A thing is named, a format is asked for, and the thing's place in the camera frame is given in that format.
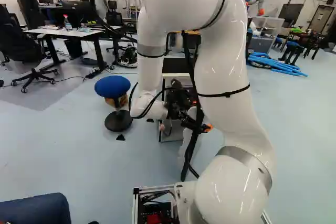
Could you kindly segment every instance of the blue cushion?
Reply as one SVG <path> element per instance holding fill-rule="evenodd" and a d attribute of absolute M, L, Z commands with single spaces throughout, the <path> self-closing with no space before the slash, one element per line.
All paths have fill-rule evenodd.
<path fill-rule="evenodd" d="M 282 44 L 282 40 L 281 40 L 280 38 L 278 38 L 278 37 L 275 39 L 275 42 L 276 42 L 276 43 L 281 43 L 281 44 Z"/>
<path fill-rule="evenodd" d="M 117 99 L 126 94 L 130 87 L 131 83 L 125 77 L 108 76 L 97 81 L 94 90 L 101 97 Z"/>
<path fill-rule="evenodd" d="M 300 46 L 298 43 L 296 43 L 296 42 L 294 42 L 294 41 L 289 41 L 289 42 L 287 42 L 286 45 L 287 45 L 287 46 L 295 46 L 295 47 L 299 47 L 299 46 Z"/>

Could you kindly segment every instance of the blue foam tube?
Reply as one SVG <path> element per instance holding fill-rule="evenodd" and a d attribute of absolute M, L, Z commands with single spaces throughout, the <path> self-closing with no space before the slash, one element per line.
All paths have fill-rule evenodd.
<path fill-rule="evenodd" d="M 269 65 L 270 65 L 270 62 L 272 62 L 274 65 L 271 65 L 271 66 L 275 66 L 275 67 L 279 66 L 279 67 L 281 67 L 280 69 L 282 69 L 282 70 L 285 70 L 285 69 L 286 69 L 286 70 L 289 71 L 289 72 L 292 72 L 292 70 L 295 69 L 295 68 L 291 68 L 291 67 L 290 67 L 289 65 L 287 65 L 287 64 L 281 63 L 281 62 L 279 62 L 279 61 L 277 61 L 277 60 L 273 60 L 273 59 L 265 59 L 265 58 L 255 57 L 255 56 L 252 56 L 251 59 L 262 60 L 262 61 L 264 61 L 266 64 L 269 64 Z"/>
<path fill-rule="evenodd" d="M 269 58 L 268 54 L 265 52 L 254 52 L 253 54 L 250 54 L 250 56 L 266 56 Z"/>
<path fill-rule="evenodd" d="M 276 69 L 276 68 L 271 68 L 271 71 L 278 72 L 278 73 L 286 73 L 286 74 L 290 74 L 291 76 L 300 76 L 300 74 L 298 74 L 298 73 L 282 71 L 282 70 Z"/>
<path fill-rule="evenodd" d="M 300 75 L 302 75 L 302 76 L 304 76 L 304 77 L 308 77 L 308 75 L 307 75 L 306 73 L 302 73 L 302 72 L 299 71 L 299 70 L 293 69 L 293 72 L 294 72 L 294 73 L 298 73 L 298 74 L 300 74 Z"/>
<path fill-rule="evenodd" d="M 251 60 L 251 61 L 254 61 L 254 62 L 257 62 L 257 63 L 267 64 L 267 65 L 270 65 L 272 67 L 279 68 L 279 69 L 281 69 L 283 71 L 292 72 L 291 69 L 282 67 L 282 66 L 276 64 L 275 62 L 268 61 L 267 59 L 264 59 L 264 58 L 257 59 L 257 58 L 254 58 L 254 57 L 249 57 L 248 60 Z"/>
<path fill-rule="evenodd" d="M 292 72 L 291 68 L 286 67 L 286 66 L 282 66 L 274 60 L 259 58 L 259 57 L 249 57 L 248 60 L 255 61 L 255 62 L 258 62 L 258 63 L 267 64 L 267 65 L 273 66 L 275 68 L 282 69 L 284 71 Z"/>
<path fill-rule="evenodd" d="M 278 61 L 278 63 L 279 63 L 279 64 L 282 64 L 282 65 L 285 65 L 285 66 L 287 66 L 287 67 L 289 67 L 289 68 L 294 68 L 294 69 L 300 70 L 300 68 L 299 68 L 298 66 L 293 66 L 293 65 L 289 65 L 289 64 L 284 64 L 284 63 L 279 62 L 279 61 Z"/>

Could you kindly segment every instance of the blue floor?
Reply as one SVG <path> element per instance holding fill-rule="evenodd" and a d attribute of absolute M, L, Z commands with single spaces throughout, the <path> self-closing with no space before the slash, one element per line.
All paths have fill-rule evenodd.
<path fill-rule="evenodd" d="M 108 46 L 102 42 L 104 58 L 111 62 L 112 56 L 104 50 Z M 93 49 L 90 42 L 83 47 Z M 270 55 L 281 54 L 272 50 Z M 89 57 L 94 58 L 94 51 Z M 256 111 L 278 156 L 278 174 L 266 210 L 274 224 L 332 223 L 336 56 L 321 50 L 314 61 L 300 58 L 297 64 L 309 78 L 248 67 Z M 76 62 L 67 62 L 61 69 L 60 78 L 90 71 Z M 137 81 L 137 75 L 129 73 L 134 70 L 112 72 L 124 73 L 132 85 Z M 108 75 L 105 72 L 83 84 L 80 78 L 71 79 L 52 88 L 37 83 L 30 91 L 38 96 L 26 97 L 27 103 L 19 87 L 0 89 L 1 201 L 61 192 L 69 200 L 74 224 L 92 220 L 127 224 L 131 223 L 133 187 L 179 180 L 180 143 L 158 143 L 156 124 L 134 121 L 124 134 L 125 142 L 116 141 L 117 135 L 105 128 L 112 108 L 93 87 Z M 5 68 L 0 68 L 0 76 L 5 84 L 16 78 Z M 58 89 L 62 95 L 50 98 Z M 7 97 L 10 92 L 12 100 Z M 41 102 L 47 99 L 52 103 Z M 194 168 L 202 172 L 222 145 L 219 131 L 207 134 Z"/>

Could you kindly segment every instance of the blue stool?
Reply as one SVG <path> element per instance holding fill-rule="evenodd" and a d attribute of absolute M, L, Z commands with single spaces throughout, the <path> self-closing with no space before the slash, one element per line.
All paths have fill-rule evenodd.
<path fill-rule="evenodd" d="M 128 129 L 133 118 L 128 110 L 121 110 L 127 104 L 127 91 L 131 83 L 122 76 L 108 76 L 100 79 L 94 85 L 94 90 L 98 95 L 105 98 L 107 104 L 116 108 L 105 119 L 105 127 L 114 132 L 121 132 Z"/>
<path fill-rule="evenodd" d="M 282 39 L 280 38 L 276 38 L 273 44 L 273 48 L 275 48 L 276 46 L 278 46 L 278 48 L 283 44 Z"/>
<path fill-rule="evenodd" d="M 290 53 L 290 55 L 289 55 L 289 59 L 290 59 L 295 54 L 296 49 L 298 47 L 300 47 L 300 45 L 298 43 L 294 42 L 294 41 L 288 41 L 286 43 L 286 46 L 287 46 L 287 49 L 286 49 L 285 53 L 278 60 L 287 61 L 287 54 Z"/>

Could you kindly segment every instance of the silver joint ring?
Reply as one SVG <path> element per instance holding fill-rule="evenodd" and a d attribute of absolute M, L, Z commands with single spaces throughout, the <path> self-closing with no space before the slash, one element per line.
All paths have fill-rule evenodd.
<path fill-rule="evenodd" d="M 269 194 L 272 188 L 272 177 L 265 165 L 254 155 L 235 146 L 224 146 L 216 156 L 232 157 L 250 168 L 254 174 L 258 175 L 266 188 L 267 194 Z"/>

